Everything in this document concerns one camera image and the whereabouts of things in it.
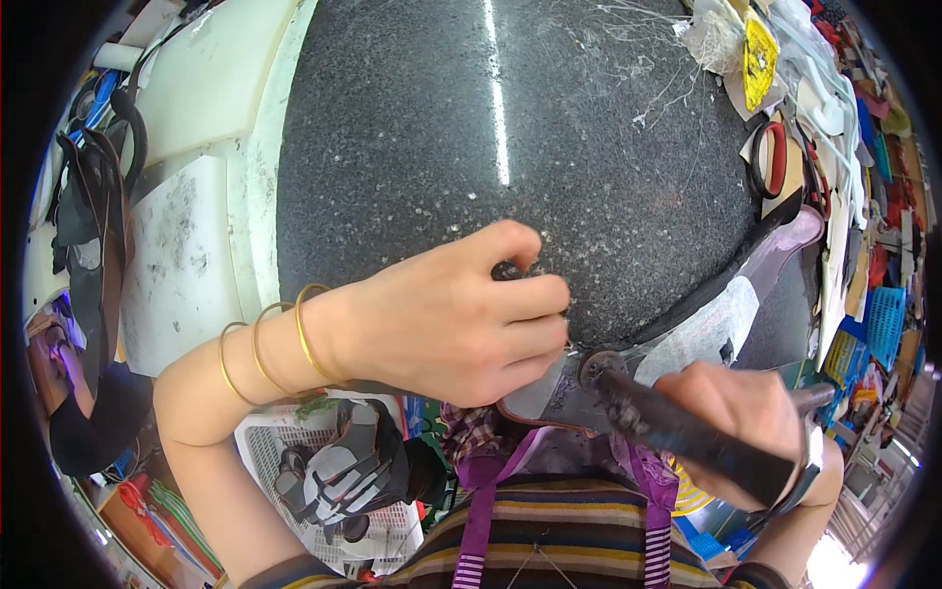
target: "white cutting board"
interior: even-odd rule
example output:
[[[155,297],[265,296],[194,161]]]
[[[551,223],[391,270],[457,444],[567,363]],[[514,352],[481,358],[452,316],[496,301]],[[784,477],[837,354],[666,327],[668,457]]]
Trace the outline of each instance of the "white cutting board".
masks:
[[[121,339],[128,367],[157,376],[242,320],[229,250],[226,160],[203,155],[131,212],[137,255],[124,278]]]
[[[135,103],[147,125],[148,165],[252,130],[297,4],[226,0],[160,48]]]

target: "plaid fabric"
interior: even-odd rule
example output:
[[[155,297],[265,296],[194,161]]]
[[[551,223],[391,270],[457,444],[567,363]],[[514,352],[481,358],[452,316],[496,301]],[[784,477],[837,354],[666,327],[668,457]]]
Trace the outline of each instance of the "plaid fabric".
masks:
[[[486,451],[509,456],[516,447],[515,440],[495,434],[494,428],[500,419],[500,412],[495,405],[462,409],[443,402],[439,418],[447,427],[442,437],[442,453],[452,466],[457,467],[472,452]]]

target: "purple apron strap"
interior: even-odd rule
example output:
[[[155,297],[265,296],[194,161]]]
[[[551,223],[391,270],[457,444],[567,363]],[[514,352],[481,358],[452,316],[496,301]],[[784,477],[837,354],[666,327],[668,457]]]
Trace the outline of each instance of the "purple apron strap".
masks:
[[[671,586],[671,512],[677,500],[678,479],[644,446],[628,444],[620,435],[610,440],[618,464],[631,472],[648,498],[644,526],[644,589]]]
[[[471,507],[464,523],[462,547],[455,564],[452,589],[478,589],[484,570],[484,557],[491,536],[491,516],[497,497],[497,484],[510,477],[540,445],[546,431],[551,428],[530,430],[520,442],[511,459],[504,462],[500,456],[481,454],[471,456],[458,465],[458,479],[465,489],[474,489]]]

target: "white plastic basket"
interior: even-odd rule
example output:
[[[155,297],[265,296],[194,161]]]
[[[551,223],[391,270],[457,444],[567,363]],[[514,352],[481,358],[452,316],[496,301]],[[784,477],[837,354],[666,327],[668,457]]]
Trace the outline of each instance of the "white plastic basket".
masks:
[[[397,426],[402,428],[398,403],[389,396],[360,395],[380,399],[390,409]],[[299,537],[307,549],[321,561],[340,574],[344,574],[344,562],[375,559],[373,572],[388,575],[395,572],[422,544],[424,535],[419,523],[415,504],[397,503],[369,514],[369,530],[356,543],[349,543],[339,535],[333,545],[327,544],[320,526],[307,522],[298,523],[282,505],[274,489],[278,476],[282,450],[288,446],[302,444],[317,452],[329,444],[336,435],[336,410],[317,412],[304,421],[295,416],[298,405],[274,405],[264,413],[248,414],[235,428],[235,444],[242,463],[255,481],[265,491],[268,500]]]

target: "gold bangle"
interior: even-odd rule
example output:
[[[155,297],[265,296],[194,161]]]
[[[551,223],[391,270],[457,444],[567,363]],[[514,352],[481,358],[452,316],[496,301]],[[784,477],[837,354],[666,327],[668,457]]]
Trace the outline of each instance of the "gold bangle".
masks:
[[[242,399],[244,402],[248,403],[252,407],[261,407],[262,405],[249,401],[248,399],[246,399],[245,395],[243,395],[242,393],[238,392],[238,390],[236,390],[236,386],[233,384],[232,380],[229,378],[229,372],[226,371],[226,364],[225,362],[222,361],[222,340],[223,338],[226,337],[226,332],[228,332],[231,328],[236,327],[237,325],[246,327],[248,323],[244,323],[242,321],[233,321],[232,323],[222,328],[222,333],[219,334],[219,368],[222,370],[222,379],[226,382],[227,385],[229,385],[229,388],[232,390],[232,392],[235,393],[237,397],[239,397],[240,399]]]
[[[300,339],[300,346],[304,350],[304,355],[307,356],[308,362],[311,363],[311,366],[314,367],[314,370],[317,371],[321,376],[331,381],[332,384],[340,384],[342,381],[340,379],[334,378],[327,370],[321,366],[314,356],[314,351],[310,346],[307,345],[307,338],[304,336],[304,328],[301,325],[300,321],[300,305],[304,302],[304,295],[306,295],[313,288],[319,288],[323,292],[327,292],[331,288],[329,286],[319,285],[318,283],[311,283],[308,286],[305,286],[298,293],[298,299],[295,301],[295,323],[298,325],[298,338]]]
[[[264,317],[268,311],[274,309],[275,307],[281,307],[282,310],[285,311],[291,308],[291,303],[285,303],[284,301],[279,303],[272,303],[265,307],[265,309],[258,314],[258,319],[255,320],[255,324],[252,326],[252,355],[255,357],[255,366],[258,367],[258,371],[262,373],[262,376],[264,376],[267,381],[272,383],[275,388],[281,391],[281,393],[286,397],[294,397],[295,395],[292,395],[283,389],[280,384],[276,383],[270,376],[268,376],[268,373],[265,371],[265,367],[262,366],[262,358],[258,354],[258,326],[262,324],[262,317]]]

